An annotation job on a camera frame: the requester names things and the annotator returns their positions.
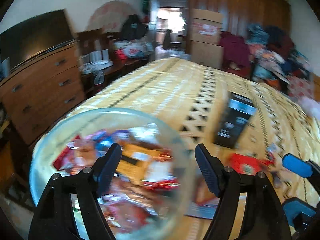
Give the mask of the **black electric shaver box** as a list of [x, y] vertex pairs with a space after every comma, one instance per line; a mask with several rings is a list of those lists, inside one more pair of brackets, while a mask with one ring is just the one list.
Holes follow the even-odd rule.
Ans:
[[241, 133], [256, 110], [251, 99], [230, 92], [214, 133], [213, 143], [226, 148], [235, 148]]

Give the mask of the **yellow patterned bedspread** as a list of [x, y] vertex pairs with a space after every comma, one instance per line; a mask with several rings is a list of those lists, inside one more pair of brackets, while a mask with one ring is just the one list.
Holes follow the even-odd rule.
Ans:
[[173, 57], [113, 81], [71, 115], [106, 107], [143, 111], [178, 131], [189, 149], [203, 143], [226, 161], [231, 150], [214, 145], [213, 137], [229, 92], [250, 98], [257, 109], [238, 141], [239, 153], [263, 158], [267, 146], [275, 144], [277, 159], [291, 153], [319, 162], [319, 121], [307, 116], [299, 104], [268, 85]]

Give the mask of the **pile of clothes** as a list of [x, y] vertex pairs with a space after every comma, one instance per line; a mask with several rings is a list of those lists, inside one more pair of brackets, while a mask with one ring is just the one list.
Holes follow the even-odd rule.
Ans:
[[293, 100], [314, 97], [308, 58], [280, 28], [250, 24], [246, 37], [223, 31], [219, 45], [223, 48], [224, 71], [265, 83]]

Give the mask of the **wooden chest of drawers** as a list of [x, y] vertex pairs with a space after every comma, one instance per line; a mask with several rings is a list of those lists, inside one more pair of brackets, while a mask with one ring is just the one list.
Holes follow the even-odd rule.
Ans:
[[1, 82], [1, 103], [31, 145], [56, 120], [84, 101], [75, 43], [36, 57]]

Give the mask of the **cardboard boxes stack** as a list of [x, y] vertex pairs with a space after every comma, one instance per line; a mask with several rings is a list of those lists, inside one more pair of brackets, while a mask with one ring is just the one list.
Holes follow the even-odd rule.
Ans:
[[194, 9], [190, 30], [191, 61], [203, 66], [220, 69], [223, 47], [219, 45], [223, 14]]

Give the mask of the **large red gift box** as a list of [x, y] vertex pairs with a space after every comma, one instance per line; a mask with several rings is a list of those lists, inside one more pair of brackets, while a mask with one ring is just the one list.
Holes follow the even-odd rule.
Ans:
[[260, 171], [267, 171], [275, 165], [275, 158], [272, 153], [267, 154], [266, 159], [258, 159], [253, 156], [233, 153], [228, 159], [232, 169], [240, 174], [255, 175]]

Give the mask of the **black television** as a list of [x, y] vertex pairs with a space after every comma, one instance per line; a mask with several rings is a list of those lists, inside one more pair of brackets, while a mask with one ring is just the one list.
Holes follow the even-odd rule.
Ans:
[[47, 12], [1, 33], [1, 61], [13, 69], [36, 55], [74, 40], [65, 11]]

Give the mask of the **clear glass bowl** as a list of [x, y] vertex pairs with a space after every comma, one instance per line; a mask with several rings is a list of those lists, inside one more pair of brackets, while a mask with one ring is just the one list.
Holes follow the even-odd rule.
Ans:
[[161, 120], [100, 108], [58, 123], [30, 167], [30, 239], [166, 239], [193, 186], [191, 150]]

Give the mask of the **pink floral quilt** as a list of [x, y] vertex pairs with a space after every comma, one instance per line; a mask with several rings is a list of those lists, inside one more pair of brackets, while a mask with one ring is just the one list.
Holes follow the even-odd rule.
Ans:
[[306, 115], [308, 115], [309, 117], [316, 118], [318, 120], [320, 119], [319, 102], [311, 98], [307, 98], [306, 96], [303, 96], [298, 100], [298, 104], [301, 106]]

